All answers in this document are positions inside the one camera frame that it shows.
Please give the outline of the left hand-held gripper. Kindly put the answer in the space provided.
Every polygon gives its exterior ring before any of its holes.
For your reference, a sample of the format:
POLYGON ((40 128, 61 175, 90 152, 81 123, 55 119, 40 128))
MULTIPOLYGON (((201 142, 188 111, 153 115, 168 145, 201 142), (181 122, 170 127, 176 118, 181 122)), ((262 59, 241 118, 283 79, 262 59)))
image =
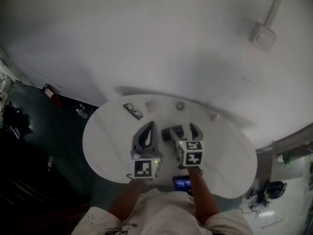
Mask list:
POLYGON ((131 151, 134 167, 133 179, 141 181, 155 181, 157 179, 163 159, 163 154, 158 151, 158 146, 159 129, 155 121, 150 121, 140 127, 133 136, 133 150, 131 151))

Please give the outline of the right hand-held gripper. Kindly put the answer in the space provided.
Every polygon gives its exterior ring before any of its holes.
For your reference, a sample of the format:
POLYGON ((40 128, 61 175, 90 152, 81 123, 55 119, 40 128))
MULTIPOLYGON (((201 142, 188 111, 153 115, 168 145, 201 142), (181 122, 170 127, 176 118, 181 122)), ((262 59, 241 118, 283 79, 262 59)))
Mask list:
POLYGON ((197 167, 204 158, 204 141, 201 129, 190 123, 192 141, 186 141, 183 128, 170 128, 169 134, 177 151, 177 158, 183 167, 197 167))

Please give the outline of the black hair dryer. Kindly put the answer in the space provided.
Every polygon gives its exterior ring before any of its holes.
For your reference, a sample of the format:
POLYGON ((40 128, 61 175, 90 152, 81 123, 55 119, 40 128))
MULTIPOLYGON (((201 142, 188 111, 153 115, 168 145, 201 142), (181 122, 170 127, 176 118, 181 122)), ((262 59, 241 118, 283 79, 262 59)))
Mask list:
POLYGON ((183 130, 182 125, 176 125, 170 128, 162 129, 161 136, 162 136, 163 141, 172 140, 171 135, 170 135, 170 129, 172 129, 179 138, 183 138, 184 130, 183 130))

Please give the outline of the white oval table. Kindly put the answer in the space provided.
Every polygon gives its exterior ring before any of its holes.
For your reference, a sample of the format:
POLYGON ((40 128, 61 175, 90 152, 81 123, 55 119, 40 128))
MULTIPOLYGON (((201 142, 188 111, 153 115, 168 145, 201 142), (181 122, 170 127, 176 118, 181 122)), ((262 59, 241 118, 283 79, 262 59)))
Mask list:
POLYGON ((89 118, 83 133, 85 158, 99 176, 116 183, 128 183, 133 171, 132 139, 144 124, 155 121, 162 130, 182 125, 190 139, 190 123, 203 132, 204 159, 200 166, 203 178, 214 195, 232 199, 243 195, 251 186, 257 171, 257 156, 250 140, 224 117, 211 119, 211 109, 184 100, 185 108, 178 110, 176 97, 156 94, 129 95, 109 101, 89 118), (154 100, 159 109, 149 113, 145 102, 154 100), (131 103, 143 114, 134 118, 123 104, 131 103))

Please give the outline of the person's left forearm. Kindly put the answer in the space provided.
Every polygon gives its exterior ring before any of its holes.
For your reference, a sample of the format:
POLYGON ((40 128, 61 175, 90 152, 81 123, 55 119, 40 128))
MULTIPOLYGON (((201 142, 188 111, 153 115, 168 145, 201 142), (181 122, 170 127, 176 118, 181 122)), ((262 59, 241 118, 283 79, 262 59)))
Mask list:
POLYGON ((127 220, 144 188, 143 181, 131 180, 110 204, 108 212, 120 221, 127 220))

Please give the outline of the person's right forearm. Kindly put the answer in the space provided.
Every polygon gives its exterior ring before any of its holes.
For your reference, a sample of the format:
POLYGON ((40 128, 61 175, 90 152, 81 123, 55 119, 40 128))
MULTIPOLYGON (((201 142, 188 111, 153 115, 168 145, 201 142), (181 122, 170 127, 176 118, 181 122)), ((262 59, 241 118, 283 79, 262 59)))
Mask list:
POLYGON ((195 167, 189 167, 187 170, 190 177, 196 215, 199 222, 204 225, 210 217, 220 213, 220 209, 200 171, 195 167))

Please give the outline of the black eyeglasses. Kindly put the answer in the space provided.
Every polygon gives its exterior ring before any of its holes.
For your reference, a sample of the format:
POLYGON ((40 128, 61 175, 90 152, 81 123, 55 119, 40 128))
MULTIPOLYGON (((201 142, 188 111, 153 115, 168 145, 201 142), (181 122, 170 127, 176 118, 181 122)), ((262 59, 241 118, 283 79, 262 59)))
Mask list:
POLYGON ((131 103, 126 103, 123 104, 123 107, 137 120, 141 120, 143 118, 143 114, 134 108, 133 104, 131 103))

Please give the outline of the pale pink packet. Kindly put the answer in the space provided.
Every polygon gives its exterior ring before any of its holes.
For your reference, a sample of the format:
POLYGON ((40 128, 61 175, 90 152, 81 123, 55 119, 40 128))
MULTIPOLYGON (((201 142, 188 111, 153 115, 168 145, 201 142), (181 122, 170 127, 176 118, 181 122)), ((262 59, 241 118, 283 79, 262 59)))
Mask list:
POLYGON ((146 109, 149 113, 156 112, 159 109, 159 105, 156 101, 150 100, 145 102, 146 109))

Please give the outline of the chest-mounted phone screen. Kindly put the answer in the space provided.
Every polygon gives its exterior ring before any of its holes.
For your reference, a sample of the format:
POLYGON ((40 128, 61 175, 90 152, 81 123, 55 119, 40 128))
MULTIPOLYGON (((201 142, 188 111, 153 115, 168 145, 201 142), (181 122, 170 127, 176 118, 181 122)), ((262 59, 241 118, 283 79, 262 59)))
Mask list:
POLYGON ((188 194, 192 192, 190 177, 188 175, 175 176, 172 180, 176 191, 184 191, 188 194))

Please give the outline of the clear water bottle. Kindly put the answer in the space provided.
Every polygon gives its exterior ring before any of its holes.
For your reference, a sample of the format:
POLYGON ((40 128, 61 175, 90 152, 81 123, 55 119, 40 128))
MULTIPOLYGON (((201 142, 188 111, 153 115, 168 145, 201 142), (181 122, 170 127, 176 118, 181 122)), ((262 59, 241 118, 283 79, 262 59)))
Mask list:
POLYGON ((77 114, 83 119, 87 119, 88 115, 85 112, 85 106, 83 104, 79 104, 79 107, 76 109, 77 114))

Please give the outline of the person's white printed shirt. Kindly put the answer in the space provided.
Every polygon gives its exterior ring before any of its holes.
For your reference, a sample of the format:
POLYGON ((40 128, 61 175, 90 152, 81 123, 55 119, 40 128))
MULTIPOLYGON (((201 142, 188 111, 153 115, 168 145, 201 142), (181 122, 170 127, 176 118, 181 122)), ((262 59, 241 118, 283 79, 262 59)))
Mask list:
POLYGON ((196 218, 194 199, 185 192, 152 189, 140 195, 130 217, 120 221, 108 211, 91 207, 71 235, 253 235, 240 211, 196 218))

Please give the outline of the black and green backpack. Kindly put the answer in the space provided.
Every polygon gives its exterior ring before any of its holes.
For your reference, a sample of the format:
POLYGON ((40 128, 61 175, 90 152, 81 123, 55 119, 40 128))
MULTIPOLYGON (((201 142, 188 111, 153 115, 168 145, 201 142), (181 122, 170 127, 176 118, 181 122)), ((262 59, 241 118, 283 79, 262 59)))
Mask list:
POLYGON ((274 200, 280 198, 286 191, 287 183, 282 181, 265 181, 263 185, 264 194, 267 199, 274 200))

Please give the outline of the green potted plant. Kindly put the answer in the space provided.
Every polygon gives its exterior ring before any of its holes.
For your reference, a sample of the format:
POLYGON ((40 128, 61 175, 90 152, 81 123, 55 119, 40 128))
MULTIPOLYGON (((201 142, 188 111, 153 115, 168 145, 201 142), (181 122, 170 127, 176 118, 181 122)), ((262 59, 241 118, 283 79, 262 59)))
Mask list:
POLYGON ((303 151, 304 150, 301 147, 295 147, 295 148, 292 148, 292 149, 285 151, 282 154, 284 164, 288 165, 292 161, 299 159, 301 157, 303 151))

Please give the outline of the red fire extinguisher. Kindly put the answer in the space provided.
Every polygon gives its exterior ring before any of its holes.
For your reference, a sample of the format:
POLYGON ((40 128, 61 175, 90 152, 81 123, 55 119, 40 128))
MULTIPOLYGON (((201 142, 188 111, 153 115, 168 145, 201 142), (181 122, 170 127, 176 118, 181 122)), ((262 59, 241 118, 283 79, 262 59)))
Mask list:
POLYGON ((59 99, 59 95, 49 84, 45 84, 42 88, 42 91, 56 106, 60 107, 62 105, 59 99))

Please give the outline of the white wall junction box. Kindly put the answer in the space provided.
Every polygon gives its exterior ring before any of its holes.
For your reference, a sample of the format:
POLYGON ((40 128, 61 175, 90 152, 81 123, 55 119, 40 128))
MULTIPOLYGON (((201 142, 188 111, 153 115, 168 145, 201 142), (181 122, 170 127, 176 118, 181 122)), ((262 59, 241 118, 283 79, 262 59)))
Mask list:
POLYGON ((269 52, 277 40, 277 35, 257 21, 248 39, 258 49, 269 52))

